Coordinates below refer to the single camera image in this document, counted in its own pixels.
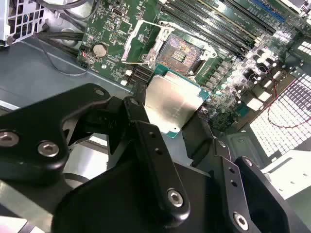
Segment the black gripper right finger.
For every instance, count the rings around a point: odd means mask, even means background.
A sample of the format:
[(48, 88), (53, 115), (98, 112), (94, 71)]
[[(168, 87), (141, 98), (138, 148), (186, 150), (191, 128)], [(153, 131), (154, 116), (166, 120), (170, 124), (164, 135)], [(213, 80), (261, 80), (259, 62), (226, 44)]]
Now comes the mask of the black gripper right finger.
[(182, 128), (187, 155), (182, 173), (190, 201), (191, 231), (206, 233), (290, 233), (292, 210), (258, 166), (232, 159), (229, 148), (194, 114)]

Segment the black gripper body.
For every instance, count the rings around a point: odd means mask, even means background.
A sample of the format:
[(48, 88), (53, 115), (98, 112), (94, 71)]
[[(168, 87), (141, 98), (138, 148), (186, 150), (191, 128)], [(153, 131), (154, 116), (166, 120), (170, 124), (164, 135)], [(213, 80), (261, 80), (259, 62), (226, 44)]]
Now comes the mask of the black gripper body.
[(229, 233), (209, 175), (176, 164), (190, 215), (166, 228), (137, 160), (131, 159), (69, 192), (52, 220), (54, 233)]

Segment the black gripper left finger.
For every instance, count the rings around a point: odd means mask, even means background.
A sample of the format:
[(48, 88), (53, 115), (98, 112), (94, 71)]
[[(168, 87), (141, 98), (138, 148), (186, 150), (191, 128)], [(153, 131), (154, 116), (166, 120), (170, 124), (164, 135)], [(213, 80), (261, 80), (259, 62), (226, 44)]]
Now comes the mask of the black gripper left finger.
[(137, 160), (164, 226), (189, 217), (186, 191), (143, 105), (91, 83), (1, 116), (0, 186), (9, 190), (1, 203), (37, 226), (52, 226), (56, 208), (73, 190), (63, 173), (69, 149), (92, 133), (107, 135), (113, 168)]

